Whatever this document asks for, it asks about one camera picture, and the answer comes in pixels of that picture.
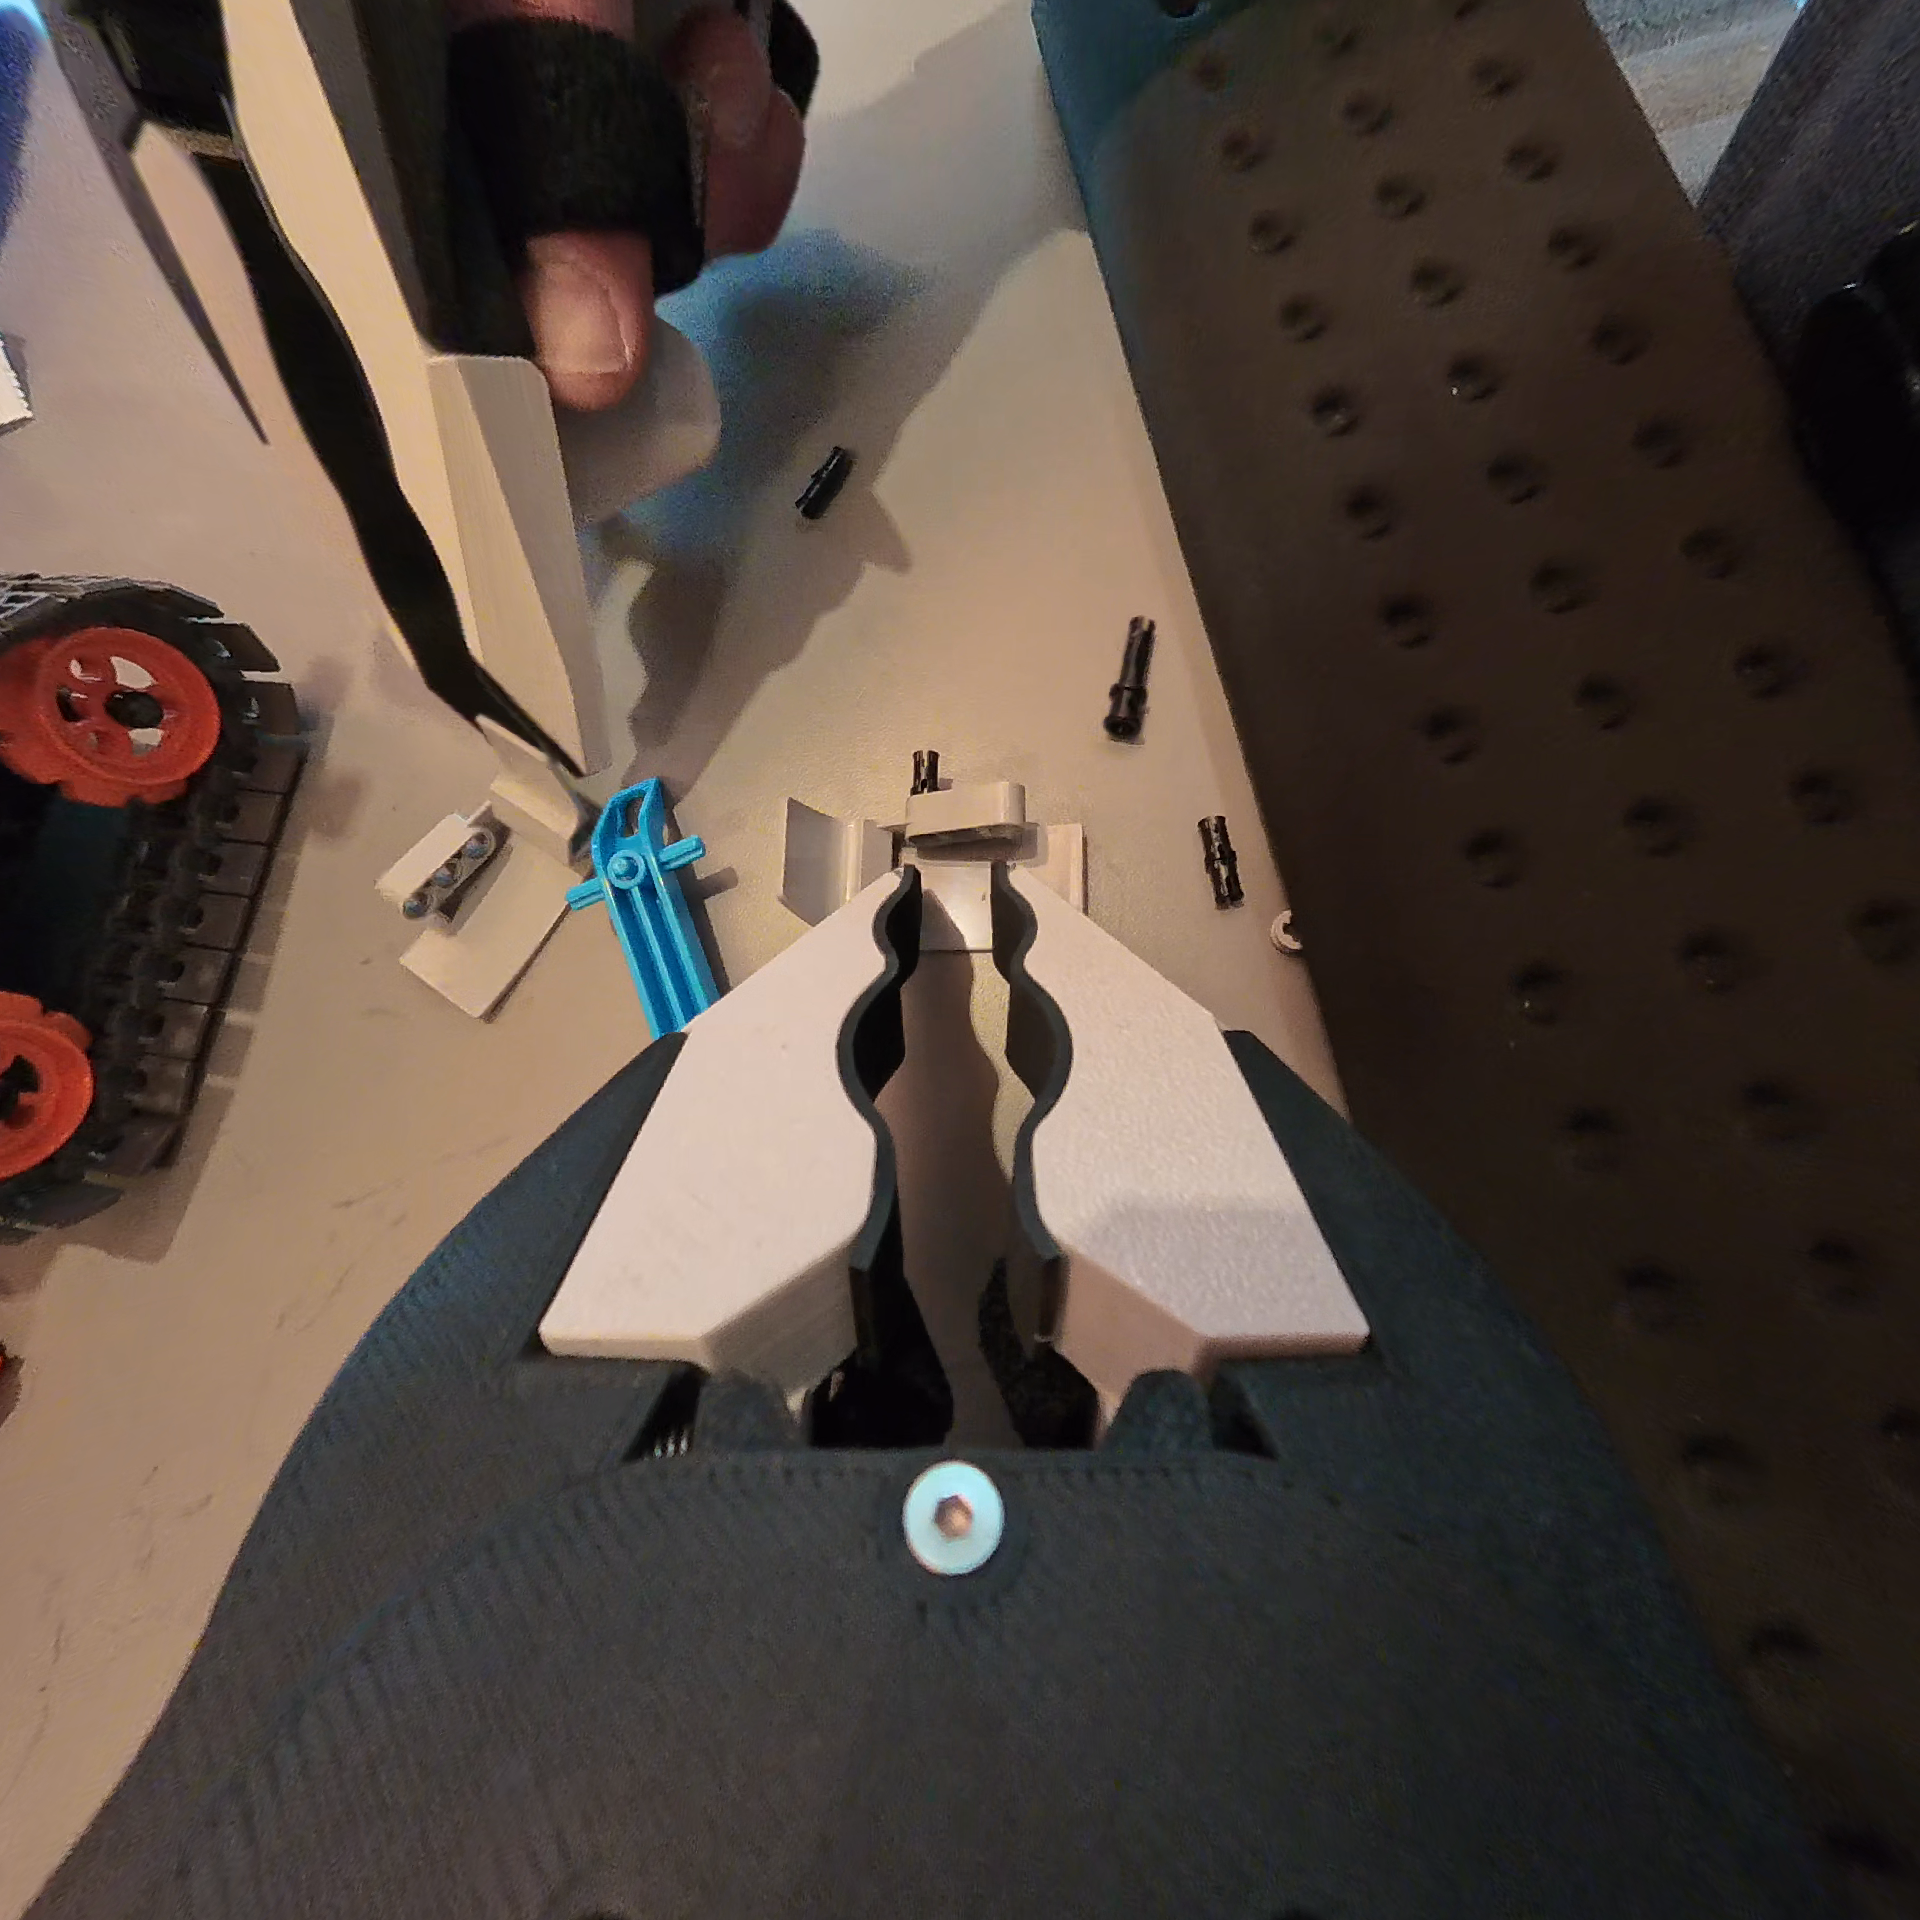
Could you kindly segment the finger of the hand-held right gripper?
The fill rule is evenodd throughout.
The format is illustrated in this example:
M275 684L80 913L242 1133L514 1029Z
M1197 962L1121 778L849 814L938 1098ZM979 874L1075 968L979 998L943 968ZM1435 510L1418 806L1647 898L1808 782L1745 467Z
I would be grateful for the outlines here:
M267 334L239 238L204 173L204 154L161 123L136 123L130 175L135 212L168 294L227 383L251 438L271 445Z
M450 712L572 778L611 761L548 385L435 350L288 4L227 4L234 138L204 173L271 369L395 642Z

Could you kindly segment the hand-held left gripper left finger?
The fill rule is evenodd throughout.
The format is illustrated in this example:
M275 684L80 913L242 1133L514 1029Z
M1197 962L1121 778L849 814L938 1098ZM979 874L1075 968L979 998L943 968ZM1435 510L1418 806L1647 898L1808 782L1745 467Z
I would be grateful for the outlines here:
M877 877L660 1041L663 1083L539 1323L548 1354L747 1376L831 1447L946 1437L879 1114L920 916L919 869Z

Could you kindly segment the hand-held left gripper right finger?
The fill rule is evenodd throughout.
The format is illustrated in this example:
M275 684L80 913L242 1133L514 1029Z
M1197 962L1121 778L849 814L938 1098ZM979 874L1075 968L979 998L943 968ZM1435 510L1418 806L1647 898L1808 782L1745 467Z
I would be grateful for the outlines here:
M1358 1354L1241 1034L1025 869L997 869L989 922L1030 1114L979 1349L1019 1439L1087 1447L1143 1379Z

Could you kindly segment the teal separator tool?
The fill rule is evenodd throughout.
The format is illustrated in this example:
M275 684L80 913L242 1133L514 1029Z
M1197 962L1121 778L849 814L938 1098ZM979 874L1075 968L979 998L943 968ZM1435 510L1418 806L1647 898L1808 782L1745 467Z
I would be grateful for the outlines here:
M589 877L564 893L572 913L608 913L657 1041L684 1031L721 996L687 898L687 874L705 856L705 840L670 822L667 788L650 778L603 804L589 834Z

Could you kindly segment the grey curved panel assembly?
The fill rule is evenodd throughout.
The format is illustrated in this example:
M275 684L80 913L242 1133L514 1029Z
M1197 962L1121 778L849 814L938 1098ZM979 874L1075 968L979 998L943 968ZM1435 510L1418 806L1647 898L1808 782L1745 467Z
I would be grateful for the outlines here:
M1030 815L1019 781L933 782L907 793L898 822L844 820L799 801L785 808L781 901L824 924L896 869L920 872L920 949L992 947L989 872L1009 865L1087 906L1087 840L1079 822Z
M376 882L412 927L403 967L472 1017L535 962L583 882L592 806L562 788L493 778L487 798L427 827Z

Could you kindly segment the person's right hand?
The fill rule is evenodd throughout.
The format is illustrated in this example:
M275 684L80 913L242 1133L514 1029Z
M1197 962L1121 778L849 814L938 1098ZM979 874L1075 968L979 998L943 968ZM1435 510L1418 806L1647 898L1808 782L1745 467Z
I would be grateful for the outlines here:
M793 4L448 4L450 112L554 405L603 411L657 301L790 214L819 47Z

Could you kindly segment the grey orange tracked toy robot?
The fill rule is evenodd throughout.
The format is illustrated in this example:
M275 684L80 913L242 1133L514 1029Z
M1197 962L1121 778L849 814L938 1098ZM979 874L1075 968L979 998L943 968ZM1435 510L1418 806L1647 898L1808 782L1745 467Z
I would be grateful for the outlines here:
M3 1244L177 1161L301 770L210 598L3 576Z

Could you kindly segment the black perforated chair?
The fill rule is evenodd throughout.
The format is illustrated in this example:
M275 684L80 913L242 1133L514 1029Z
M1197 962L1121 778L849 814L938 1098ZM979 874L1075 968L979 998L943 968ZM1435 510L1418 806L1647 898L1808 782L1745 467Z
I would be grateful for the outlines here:
M1916 1917L1916 724L1584 4L1037 4L1358 1125Z

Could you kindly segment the person's dark clothing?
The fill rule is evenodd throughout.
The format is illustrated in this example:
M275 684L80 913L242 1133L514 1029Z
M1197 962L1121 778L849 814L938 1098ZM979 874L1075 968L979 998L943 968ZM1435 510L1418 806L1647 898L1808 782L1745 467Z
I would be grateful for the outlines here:
M1806 467L1916 630L1916 4L1806 4L1698 203Z

